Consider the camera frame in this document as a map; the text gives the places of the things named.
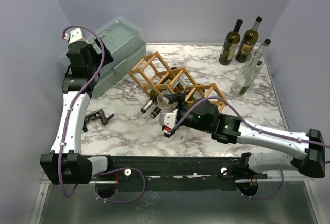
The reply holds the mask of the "clear square liquor bottle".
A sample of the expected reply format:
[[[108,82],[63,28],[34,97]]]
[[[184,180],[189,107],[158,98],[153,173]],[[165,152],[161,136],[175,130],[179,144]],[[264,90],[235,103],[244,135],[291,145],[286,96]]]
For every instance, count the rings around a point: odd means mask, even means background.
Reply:
[[[156,105],[156,107],[150,113],[150,118],[155,119],[158,116],[158,114],[162,111],[162,109],[171,108],[171,105],[169,104],[169,101],[166,100],[165,95],[182,93],[186,90],[189,84],[190,84],[190,80],[188,79],[188,77],[185,74],[181,74],[180,77],[177,78],[173,84],[174,93],[172,93],[168,89],[161,89],[159,90],[160,91],[160,97],[159,97],[159,95],[156,93],[155,90],[151,90],[150,100],[153,102],[153,104]]]

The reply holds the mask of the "green wine bottle brown label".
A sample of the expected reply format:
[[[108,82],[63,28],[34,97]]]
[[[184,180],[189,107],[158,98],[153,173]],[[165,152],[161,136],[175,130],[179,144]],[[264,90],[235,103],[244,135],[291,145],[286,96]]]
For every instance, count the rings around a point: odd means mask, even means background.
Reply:
[[[145,85],[143,85],[144,90],[146,90],[148,92],[149,100],[141,108],[140,111],[142,113],[145,113],[152,105],[155,105],[150,100],[150,91],[151,90],[155,90],[156,93],[159,95],[159,97],[160,97],[160,91],[159,90],[161,90],[161,89],[168,89],[172,93],[174,93],[173,84],[176,81],[176,79],[179,78],[177,76],[178,73],[179,73],[179,71],[176,71],[176,72],[164,71],[163,74],[161,74],[161,75],[155,74],[154,76],[151,77],[149,82],[147,82]]]

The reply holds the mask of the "dark green wine bottle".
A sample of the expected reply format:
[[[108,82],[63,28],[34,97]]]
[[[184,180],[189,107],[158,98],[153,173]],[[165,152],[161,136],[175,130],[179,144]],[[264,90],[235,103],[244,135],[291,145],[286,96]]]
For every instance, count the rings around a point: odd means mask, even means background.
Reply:
[[[242,19],[237,19],[234,29],[226,35],[221,54],[219,56],[219,63],[221,65],[229,65],[234,57],[236,49],[239,46],[240,34],[239,30],[243,24]]]

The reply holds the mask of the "green wine bottle white label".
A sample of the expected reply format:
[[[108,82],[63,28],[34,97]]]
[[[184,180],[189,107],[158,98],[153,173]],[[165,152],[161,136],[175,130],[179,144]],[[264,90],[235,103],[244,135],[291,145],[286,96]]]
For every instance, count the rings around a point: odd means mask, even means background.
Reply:
[[[204,96],[204,94],[205,94],[204,89],[196,89],[195,92],[190,97],[190,100],[195,101],[195,100],[201,99]]]

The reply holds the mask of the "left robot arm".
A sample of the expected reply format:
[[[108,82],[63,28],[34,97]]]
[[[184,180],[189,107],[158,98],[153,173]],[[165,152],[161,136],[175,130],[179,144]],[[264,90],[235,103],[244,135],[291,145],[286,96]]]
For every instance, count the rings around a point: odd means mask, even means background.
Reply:
[[[87,184],[98,175],[109,180],[114,167],[106,156],[81,155],[81,135],[86,130],[85,115],[96,86],[98,69],[113,62],[110,51],[100,39],[94,40],[101,49],[97,53],[85,39],[70,40],[66,56],[70,65],[62,82],[63,111],[51,151],[42,154],[40,165],[54,185]]]

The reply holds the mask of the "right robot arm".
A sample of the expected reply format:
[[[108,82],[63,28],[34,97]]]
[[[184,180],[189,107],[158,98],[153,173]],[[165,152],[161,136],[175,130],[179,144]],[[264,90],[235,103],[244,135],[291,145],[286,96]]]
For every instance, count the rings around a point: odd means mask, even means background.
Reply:
[[[246,121],[239,113],[234,116],[219,113],[211,103],[213,97],[203,97],[188,107],[185,95],[165,94],[158,97],[163,106],[159,122],[166,137],[171,137],[181,126],[211,134],[213,140],[223,144],[255,145],[270,149],[270,153],[241,156],[238,175],[250,178],[271,170],[296,170],[312,177],[325,177],[325,149],[319,130],[308,132],[282,131]]]

